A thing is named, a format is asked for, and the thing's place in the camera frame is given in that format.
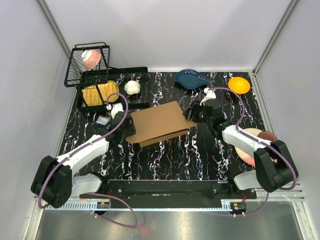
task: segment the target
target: yellow object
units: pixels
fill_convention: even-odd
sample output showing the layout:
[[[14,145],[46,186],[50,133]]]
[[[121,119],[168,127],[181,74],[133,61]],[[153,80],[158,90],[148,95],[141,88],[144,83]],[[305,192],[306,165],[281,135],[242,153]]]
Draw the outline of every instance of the yellow object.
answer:
[[[237,94],[246,94],[250,90],[250,83],[243,77],[233,77],[228,82],[229,88]]]
[[[104,84],[98,84],[103,101],[107,101],[110,94],[119,93],[119,87],[115,81],[108,81]],[[83,98],[88,106],[102,105],[101,98],[95,85],[82,89]],[[119,95],[113,95],[109,98],[109,102],[113,103],[119,98]]]

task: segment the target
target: black marble table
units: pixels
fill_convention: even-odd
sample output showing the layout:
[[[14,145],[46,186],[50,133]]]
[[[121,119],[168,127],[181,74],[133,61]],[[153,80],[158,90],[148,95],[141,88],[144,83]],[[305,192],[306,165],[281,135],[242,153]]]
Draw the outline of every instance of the black marble table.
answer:
[[[152,106],[177,101],[184,111],[192,100],[203,98],[203,89],[186,90],[175,84],[176,72],[149,73],[150,102]],[[228,87],[231,77],[243,77],[251,82],[247,72],[202,72],[211,79],[210,87]],[[236,122],[241,106],[231,93],[215,91],[226,117]],[[245,117],[242,128],[264,130],[255,93],[242,96]],[[64,154],[88,140],[98,129],[98,113],[82,114],[73,105],[59,154]],[[205,124],[198,124],[187,135],[140,148],[121,139],[113,147],[77,175],[99,172],[110,179],[124,180],[226,180],[228,177],[252,170],[237,155],[235,148],[222,139],[214,138]]]

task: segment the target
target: metal frame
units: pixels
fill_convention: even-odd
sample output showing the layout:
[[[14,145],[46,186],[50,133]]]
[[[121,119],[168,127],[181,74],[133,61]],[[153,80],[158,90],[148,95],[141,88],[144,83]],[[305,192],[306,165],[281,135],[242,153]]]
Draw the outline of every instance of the metal frame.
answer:
[[[270,53],[272,47],[274,46],[276,40],[278,39],[280,33],[284,29],[284,26],[286,25],[287,21],[289,20],[290,16],[292,15],[294,10],[296,9],[296,6],[298,5],[299,2],[300,2],[300,0],[291,0],[290,1],[288,7],[284,11],[284,14],[282,15],[282,18],[280,19],[280,22],[276,26],[268,44],[266,45],[259,61],[257,62],[256,66],[253,69],[253,72],[255,75],[259,72],[261,66],[264,64],[268,54]]]
[[[62,49],[64,50],[65,54],[69,58],[71,55],[71,51],[68,48],[68,45],[62,36],[45,0],[35,0],[41,11],[43,12],[45,18],[47,19],[50,27],[52,28],[53,33],[55,34],[57,40],[59,41],[59,44],[61,45]],[[197,71],[205,71],[205,72],[248,72],[249,76],[251,78],[252,87],[255,91],[255,96],[259,105],[259,109],[261,111],[262,119],[265,124],[265,128],[268,131],[276,133],[274,124],[272,122],[272,119],[270,117],[270,112],[268,110],[268,106],[266,104],[265,96],[262,91],[261,85],[259,83],[259,79],[257,76],[257,73],[259,72],[261,66],[263,65],[264,61],[266,60],[269,52],[271,51],[274,43],[278,39],[281,31],[283,30],[285,24],[287,23],[289,17],[294,12],[294,9],[296,8],[297,4],[300,0],[291,0],[287,9],[285,10],[278,26],[276,27],[270,41],[268,42],[268,45],[266,46],[263,54],[261,55],[257,65],[254,69],[198,69]],[[150,69],[150,72],[178,72],[180,69]],[[71,99],[71,103],[69,105],[69,111],[71,111],[71,107],[74,101],[74,96]],[[58,155],[60,144],[63,140],[63,135],[65,132],[65,128],[68,122],[68,117],[70,115],[70,112],[66,115],[65,119],[65,125],[63,126],[59,138],[59,142],[57,144],[57,147],[55,149],[55,156]],[[247,200],[248,202],[260,202],[264,201],[264,197],[266,193],[263,190],[256,189],[258,198],[255,200]],[[293,205],[294,212],[297,218],[297,221],[299,223],[299,227],[303,236],[303,239],[305,240],[316,240],[317,235],[315,233],[314,226],[311,221],[311,217],[305,202],[305,198],[303,195],[303,192],[301,190],[300,184],[298,183],[297,186],[292,191],[282,191],[277,190],[269,195],[269,201],[276,201],[276,202],[283,202],[283,201],[289,201]],[[25,230],[25,234],[23,239],[24,240],[35,240],[36,235],[38,232],[38,228],[40,225],[41,217],[43,214],[43,210],[39,209],[37,206],[37,198],[34,198],[34,200],[31,203],[31,209],[30,214],[27,216],[29,219],[27,228]]]
[[[116,211],[116,212],[130,212],[129,208],[99,208],[98,202],[101,202],[101,199],[71,199],[68,200],[63,206],[58,209],[48,206],[47,211]],[[230,201],[221,200],[221,207],[208,207],[208,208],[133,208],[137,212],[229,212],[232,211],[231,203],[235,200]],[[109,203],[109,199],[103,199],[105,204]]]

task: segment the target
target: pink plate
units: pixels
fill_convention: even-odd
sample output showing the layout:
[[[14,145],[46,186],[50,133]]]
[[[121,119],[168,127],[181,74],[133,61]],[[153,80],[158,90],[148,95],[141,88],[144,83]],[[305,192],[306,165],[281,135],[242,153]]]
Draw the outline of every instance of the pink plate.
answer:
[[[255,135],[255,136],[258,136],[259,133],[262,132],[262,130],[257,129],[257,128],[246,128],[244,130],[252,135]],[[251,156],[249,156],[248,154],[246,154],[244,151],[240,150],[237,147],[235,147],[235,151],[245,163],[250,164],[252,166],[255,166],[255,160]]]

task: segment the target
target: wire basket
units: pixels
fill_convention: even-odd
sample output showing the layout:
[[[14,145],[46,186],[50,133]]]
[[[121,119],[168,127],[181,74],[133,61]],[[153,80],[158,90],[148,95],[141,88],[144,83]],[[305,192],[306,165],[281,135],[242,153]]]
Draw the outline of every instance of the wire basket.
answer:
[[[86,70],[82,61],[85,50],[96,50],[101,53],[100,62],[91,70]],[[77,44],[71,51],[64,85],[69,87],[87,87],[108,82],[110,46],[105,42]]]

